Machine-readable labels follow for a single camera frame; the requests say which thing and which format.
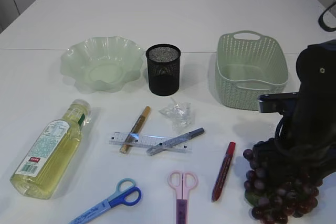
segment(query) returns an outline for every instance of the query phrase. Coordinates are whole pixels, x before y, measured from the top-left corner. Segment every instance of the plastic bottle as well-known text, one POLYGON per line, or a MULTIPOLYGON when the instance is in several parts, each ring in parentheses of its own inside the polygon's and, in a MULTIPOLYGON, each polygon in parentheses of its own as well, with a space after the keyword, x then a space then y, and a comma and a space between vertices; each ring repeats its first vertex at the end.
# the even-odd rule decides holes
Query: plastic bottle
POLYGON ((60 120, 49 123, 10 182, 24 196, 49 199, 82 139, 81 127, 90 105, 76 99, 60 120))

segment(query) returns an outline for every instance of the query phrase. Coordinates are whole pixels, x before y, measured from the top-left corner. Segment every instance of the basket handle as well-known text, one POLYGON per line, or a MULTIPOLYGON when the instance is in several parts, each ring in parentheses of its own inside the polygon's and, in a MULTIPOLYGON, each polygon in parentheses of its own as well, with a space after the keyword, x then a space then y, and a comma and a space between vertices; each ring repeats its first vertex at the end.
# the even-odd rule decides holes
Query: basket handle
POLYGON ((260 90, 260 91, 270 91, 273 86, 272 84, 266 82, 266 81, 258 81, 258 80, 244 80, 244 81, 237 81, 236 82, 236 87, 239 88, 239 89, 247 89, 247 90, 260 90), (240 84, 243 84, 243 83, 257 83, 257 84, 263 84, 263 85, 266 85, 268 86, 268 88, 264 88, 264 89, 253 89, 253 88, 247 88, 247 87, 242 87, 240 86, 240 84))
POLYGON ((259 37, 259 39, 252 39, 252 40, 260 40, 260 39, 263 37, 262 34, 259 34, 259 33, 255 32, 255 31, 250 31, 250 30, 237 31, 237 32, 235 32, 235 33, 232 33, 231 35, 232 35, 232 37, 233 37, 234 39, 237 39, 237 38, 234 37, 234 36, 237 35, 237 34, 254 34, 254 35, 256 35, 256 36, 259 37))

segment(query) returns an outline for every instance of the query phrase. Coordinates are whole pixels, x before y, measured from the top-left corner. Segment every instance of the bottle label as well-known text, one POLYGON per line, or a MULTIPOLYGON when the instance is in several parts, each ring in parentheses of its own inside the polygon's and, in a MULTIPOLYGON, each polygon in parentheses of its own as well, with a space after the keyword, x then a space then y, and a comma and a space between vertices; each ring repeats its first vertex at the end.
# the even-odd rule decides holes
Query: bottle label
POLYGON ((69 128, 63 120, 49 123, 15 173, 36 177, 69 128))

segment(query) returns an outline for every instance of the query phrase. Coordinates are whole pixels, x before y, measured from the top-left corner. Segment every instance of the woven plastic basket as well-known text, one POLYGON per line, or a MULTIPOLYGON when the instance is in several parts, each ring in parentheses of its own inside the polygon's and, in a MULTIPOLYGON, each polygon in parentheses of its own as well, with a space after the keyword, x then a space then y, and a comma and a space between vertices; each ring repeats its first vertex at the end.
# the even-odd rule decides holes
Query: woven plastic basket
POLYGON ((253 31, 222 35, 216 65, 217 92, 227 107, 258 110, 258 97, 283 92, 288 80, 285 56, 278 42, 253 31), (235 38, 238 34, 260 38, 235 38))

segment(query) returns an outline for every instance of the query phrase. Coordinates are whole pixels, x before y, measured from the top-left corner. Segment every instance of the pink scissors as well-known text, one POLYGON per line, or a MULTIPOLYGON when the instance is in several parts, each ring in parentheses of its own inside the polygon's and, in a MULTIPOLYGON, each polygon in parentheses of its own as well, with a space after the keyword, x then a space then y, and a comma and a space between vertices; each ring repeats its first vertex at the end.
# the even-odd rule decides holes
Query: pink scissors
POLYGON ((171 188, 176 191, 176 224, 186 224, 187 223, 187 211, 188 211, 188 197, 189 191, 194 189, 198 184, 198 179, 196 174, 191 172, 180 172, 175 170, 170 173, 168 177, 168 184, 171 188), (172 177, 174 174, 179 175, 179 184, 175 185, 172 182, 172 177), (194 178, 194 184, 192 186, 187 186, 187 175, 194 178))

